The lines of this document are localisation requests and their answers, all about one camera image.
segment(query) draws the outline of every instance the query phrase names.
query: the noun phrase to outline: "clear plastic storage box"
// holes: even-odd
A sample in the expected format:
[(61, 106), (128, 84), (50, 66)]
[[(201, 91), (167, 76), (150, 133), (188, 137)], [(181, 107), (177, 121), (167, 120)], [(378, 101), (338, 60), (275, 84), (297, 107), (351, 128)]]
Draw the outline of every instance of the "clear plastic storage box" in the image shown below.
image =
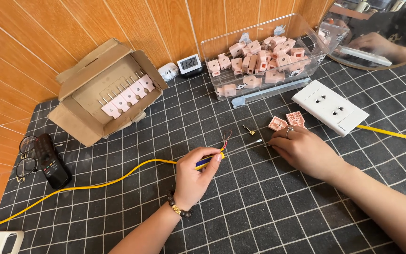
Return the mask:
[[(269, 48), (270, 44), (265, 43), (264, 40), (273, 37), (274, 34), (293, 39), (295, 40), (294, 48), (304, 49), (304, 58), (302, 56), (298, 58), (301, 59), (300, 61), (293, 61), (291, 64), (277, 66), (250, 75), (243, 71), (235, 75), (234, 70), (238, 70), (238, 66), (232, 66), (226, 69), (221, 68), (220, 74), (216, 76), (210, 73), (211, 82), (214, 85), (219, 100), (239, 95), (247, 95), (265, 88), (280, 86), (290, 81), (307, 78), (314, 74), (328, 53), (328, 48), (303, 17), (299, 14), (290, 14), (203, 41), (201, 46), (208, 69), (210, 67), (209, 64), (214, 63), (210, 61), (218, 60), (218, 56), (221, 54), (225, 55), (225, 60), (229, 61), (229, 63), (236, 65), (241, 64), (242, 62), (239, 59), (232, 61), (233, 57), (229, 47), (239, 43), (241, 39), (250, 42), (246, 38), (247, 33), (251, 41), (258, 40), (262, 50), (266, 48), (271, 50)], [(245, 60), (242, 54), (234, 58)]]

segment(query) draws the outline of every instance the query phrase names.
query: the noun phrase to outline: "black remote control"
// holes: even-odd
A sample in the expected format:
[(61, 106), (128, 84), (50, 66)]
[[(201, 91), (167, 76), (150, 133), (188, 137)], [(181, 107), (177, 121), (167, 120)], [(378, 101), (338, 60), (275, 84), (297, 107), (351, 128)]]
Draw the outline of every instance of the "black remote control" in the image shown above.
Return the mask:
[(47, 133), (40, 135), (34, 143), (38, 165), (53, 189), (64, 188), (71, 181), (71, 174), (62, 165)]

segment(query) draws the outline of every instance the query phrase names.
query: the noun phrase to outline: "hand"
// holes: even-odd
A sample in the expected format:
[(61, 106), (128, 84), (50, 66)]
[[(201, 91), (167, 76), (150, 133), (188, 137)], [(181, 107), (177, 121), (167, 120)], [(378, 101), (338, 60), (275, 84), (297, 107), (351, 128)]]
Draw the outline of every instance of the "hand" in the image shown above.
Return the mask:
[(351, 41), (347, 47), (392, 58), (399, 52), (399, 46), (376, 32), (368, 33)]
[(339, 157), (316, 134), (299, 126), (292, 126), (276, 131), (271, 145), (291, 166), (325, 182), (332, 181), (338, 174), (348, 168), (349, 164)]
[[(176, 206), (188, 211), (206, 192), (206, 189), (219, 168), (222, 155), (220, 149), (198, 147), (178, 160), (176, 165), (176, 190), (173, 195)], [(214, 155), (206, 169), (195, 170), (195, 165), (206, 155)]]

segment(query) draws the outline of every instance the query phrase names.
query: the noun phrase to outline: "left hand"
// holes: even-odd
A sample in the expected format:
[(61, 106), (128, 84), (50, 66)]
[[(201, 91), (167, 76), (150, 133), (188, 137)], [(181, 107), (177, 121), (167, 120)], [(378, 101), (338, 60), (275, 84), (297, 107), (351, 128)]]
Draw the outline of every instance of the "left hand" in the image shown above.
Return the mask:
[[(198, 147), (178, 160), (176, 165), (176, 190), (173, 195), (176, 206), (188, 211), (206, 192), (206, 189), (219, 168), (222, 155), (214, 147)], [(195, 170), (199, 160), (214, 155), (205, 170)]]

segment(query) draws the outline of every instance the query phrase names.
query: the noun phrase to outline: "ring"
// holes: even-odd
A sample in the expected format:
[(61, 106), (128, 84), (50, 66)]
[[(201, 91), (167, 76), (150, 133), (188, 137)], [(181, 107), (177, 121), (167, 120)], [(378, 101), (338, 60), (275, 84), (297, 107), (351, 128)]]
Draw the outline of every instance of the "ring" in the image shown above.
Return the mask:
[(289, 139), (289, 137), (287, 137), (287, 134), (289, 131), (293, 131), (294, 128), (292, 126), (288, 126), (288, 130), (286, 131), (286, 138)]

